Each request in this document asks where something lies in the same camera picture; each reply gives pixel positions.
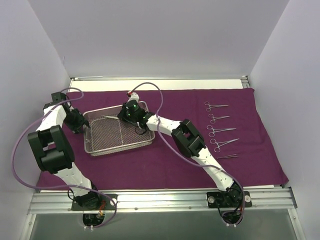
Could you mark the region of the steel tweezers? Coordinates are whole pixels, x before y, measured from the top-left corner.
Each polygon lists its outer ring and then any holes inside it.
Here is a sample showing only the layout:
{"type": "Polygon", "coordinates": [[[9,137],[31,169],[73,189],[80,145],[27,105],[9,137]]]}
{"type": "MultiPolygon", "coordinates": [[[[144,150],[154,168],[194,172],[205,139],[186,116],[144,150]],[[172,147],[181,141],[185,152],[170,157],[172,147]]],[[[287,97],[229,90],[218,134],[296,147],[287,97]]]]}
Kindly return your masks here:
{"type": "Polygon", "coordinates": [[[107,119],[119,120],[119,118],[117,116],[103,115],[102,117],[107,118],[107,119]]]}
{"type": "Polygon", "coordinates": [[[230,155],[225,155],[225,156],[220,156],[218,157],[217,159],[230,159],[230,158],[238,158],[239,155],[236,153],[236,154],[230,154],[230,155]]]}

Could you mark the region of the wire mesh instrument tray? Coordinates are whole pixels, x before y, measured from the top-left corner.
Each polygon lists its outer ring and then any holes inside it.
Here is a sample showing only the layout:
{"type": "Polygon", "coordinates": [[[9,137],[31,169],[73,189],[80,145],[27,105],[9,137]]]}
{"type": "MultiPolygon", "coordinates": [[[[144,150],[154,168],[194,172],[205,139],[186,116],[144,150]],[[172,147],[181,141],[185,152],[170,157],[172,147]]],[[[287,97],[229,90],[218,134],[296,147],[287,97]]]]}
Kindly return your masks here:
{"type": "Polygon", "coordinates": [[[84,150],[91,156],[113,154],[126,150],[144,147],[153,143],[155,133],[140,129],[122,120],[105,118],[117,117],[122,106],[115,105],[87,111],[83,116],[90,128],[83,128],[84,150]]]}

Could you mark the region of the steel forceps clamp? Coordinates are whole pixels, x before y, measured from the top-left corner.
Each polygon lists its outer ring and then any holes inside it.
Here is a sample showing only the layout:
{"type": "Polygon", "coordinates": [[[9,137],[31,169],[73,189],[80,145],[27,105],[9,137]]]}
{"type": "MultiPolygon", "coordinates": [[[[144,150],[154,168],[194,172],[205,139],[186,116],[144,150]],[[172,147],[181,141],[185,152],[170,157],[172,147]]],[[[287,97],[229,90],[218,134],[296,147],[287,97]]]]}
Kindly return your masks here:
{"type": "Polygon", "coordinates": [[[215,137],[216,134],[220,132],[236,130],[236,128],[214,128],[212,125],[207,125],[206,129],[209,131],[208,136],[211,138],[215,137]]]}
{"type": "Polygon", "coordinates": [[[214,108],[224,108],[229,106],[228,104],[211,104],[209,101],[205,101],[204,105],[207,112],[211,112],[214,108]]]}
{"type": "Polygon", "coordinates": [[[215,153],[220,153],[221,152],[221,148],[223,146],[228,145],[228,144],[233,143],[233,142],[236,142],[238,140],[239,140],[239,138],[235,138],[235,139],[231,139],[231,140],[227,140],[227,141],[217,141],[216,139],[211,138],[210,139],[210,144],[215,145],[215,147],[213,149],[213,151],[215,153]]]}

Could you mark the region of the steel surgical scissors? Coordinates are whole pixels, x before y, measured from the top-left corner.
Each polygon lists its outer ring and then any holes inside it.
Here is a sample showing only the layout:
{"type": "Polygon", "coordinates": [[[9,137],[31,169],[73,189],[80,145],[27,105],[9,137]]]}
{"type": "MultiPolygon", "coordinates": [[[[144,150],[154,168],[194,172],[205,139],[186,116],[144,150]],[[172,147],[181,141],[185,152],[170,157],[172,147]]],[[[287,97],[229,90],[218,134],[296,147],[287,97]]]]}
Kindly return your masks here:
{"type": "Polygon", "coordinates": [[[228,115],[227,116],[215,116],[214,114],[209,113],[208,117],[210,118],[210,123],[215,124],[218,120],[226,119],[226,118],[229,118],[230,116],[228,116],[228,115]]]}

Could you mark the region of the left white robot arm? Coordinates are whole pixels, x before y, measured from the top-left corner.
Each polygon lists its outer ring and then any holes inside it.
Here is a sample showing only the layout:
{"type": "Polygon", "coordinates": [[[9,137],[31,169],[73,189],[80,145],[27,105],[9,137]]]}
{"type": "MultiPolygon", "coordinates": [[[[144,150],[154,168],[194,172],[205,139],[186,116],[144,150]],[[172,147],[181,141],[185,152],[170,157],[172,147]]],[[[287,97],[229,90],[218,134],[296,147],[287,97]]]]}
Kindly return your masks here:
{"type": "Polygon", "coordinates": [[[68,96],[63,92],[51,94],[52,101],[43,107],[44,118],[35,132],[27,136],[38,167],[59,177],[70,186],[73,201],[81,207],[95,210],[100,206],[101,196],[97,188],[86,178],[75,164],[75,154],[69,143],[63,125],[74,134],[89,128],[88,120],[73,108],[68,96]]]}

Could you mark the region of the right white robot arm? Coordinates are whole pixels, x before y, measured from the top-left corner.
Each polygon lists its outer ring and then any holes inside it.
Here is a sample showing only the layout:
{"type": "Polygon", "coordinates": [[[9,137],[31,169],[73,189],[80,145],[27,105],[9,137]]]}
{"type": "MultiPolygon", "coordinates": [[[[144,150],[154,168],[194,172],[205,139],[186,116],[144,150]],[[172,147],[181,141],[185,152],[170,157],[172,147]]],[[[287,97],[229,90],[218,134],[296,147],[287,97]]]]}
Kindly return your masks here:
{"type": "Polygon", "coordinates": [[[216,161],[202,134],[193,123],[185,119],[183,121],[171,120],[142,109],[136,100],[124,103],[117,117],[144,130],[157,132],[164,143],[168,144],[165,135],[172,137],[176,147],[168,147],[180,158],[195,167],[202,168],[210,176],[216,187],[222,193],[223,203],[234,206],[240,201],[243,188],[227,173],[216,161]]]}

